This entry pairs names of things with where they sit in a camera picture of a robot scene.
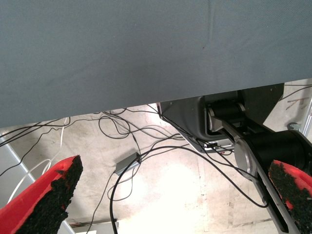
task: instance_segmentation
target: gray fabric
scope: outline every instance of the gray fabric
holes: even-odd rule
[[[312,75],[311,1],[0,6],[0,127]]]

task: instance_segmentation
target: red foam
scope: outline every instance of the red foam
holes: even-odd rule
[[[57,171],[67,171],[75,157],[66,158],[55,164],[9,204],[0,209],[0,233],[13,234],[22,226],[38,201],[52,189],[51,182],[62,177]]]
[[[287,164],[285,162],[274,160],[273,163],[278,165],[278,166],[283,165],[285,173],[291,175],[294,178],[294,182],[295,182],[296,186],[300,190],[307,189],[310,196],[312,196],[312,177],[311,176],[309,176],[304,171],[302,171],[302,170],[300,170],[300,169],[298,169],[298,168],[296,168],[290,164]],[[286,201],[286,205],[287,205],[288,209],[290,209],[290,210],[293,209],[293,205],[289,201]]]

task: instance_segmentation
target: small gray box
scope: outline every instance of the small gray box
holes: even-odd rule
[[[128,170],[131,170],[132,168],[138,166],[141,164],[141,156],[136,152],[129,157],[126,157],[124,160],[120,161],[119,163],[116,164],[116,170],[115,173],[119,176],[123,170],[134,160],[137,159],[132,165],[128,168]]]

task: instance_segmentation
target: concrete floor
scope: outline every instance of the concrete floor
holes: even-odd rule
[[[312,83],[302,80],[294,83]],[[287,86],[285,94],[300,87]],[[285,130],[289,122],[300,122],[308,99],[289,107],[297,98],[311,97],[311,90],[298,92],[286,100],[279,102],[265,122],[268,127],[279,131]],[[150,110],[147,106],[137,106],[131,110]],[[76,119],[97,118],[98,115],[83,115]],[[157,115],[148,113],[125,112],[121,115],[140,127],[158,125],[176,133],[168,123]],[[103,120],[101,125],[105,132],[117,136],[114,125]],[[0,129],[2,133],[15,127]],[[49,128],[35,131],[28,136],[14,141],[11,145],[22,156],[38,139],[41,133]],[[149,133],[162,137],[160,133]],[[135,133],[142,151],[156,140],[142,132]],[[59,148],[60,131],[52,131],[44,135],[39,144],[25,158],[28,168],[33,167],[45,158],[52,158]],[[168,140],[160,145],[183,145],[185,141]],[[98,128],[98,121],[78,121],[64,130],[61,153],[54,162],[65,157],[80,155],[84,171],[78,182],[68,208],[69,223],[90,222],[106,181],[121,159],[137,151],[137,146],[130,136],[126,139],[110,139]],[[234,163],[234,155],[228,156]],[[236,171],[221,166],[249,196],[261,203],[252,183],[245,180]],[[39,176],[43,167],[33,174]],[[117,176],[113,175],[109,187]],[[119,185],[115,198],[126,196],[131,189],[131,182]],[[182,150],[174,150],[145,161],[134,177],[132,195],[114,203],[115,217],[120,220],[120,234],[221,234],[221,233],[277,233],[266,209],[261,209],[243,197],[226,179],[204,160]],[[105,196],[99,207],[95,220],[109,220],[109,200]]]

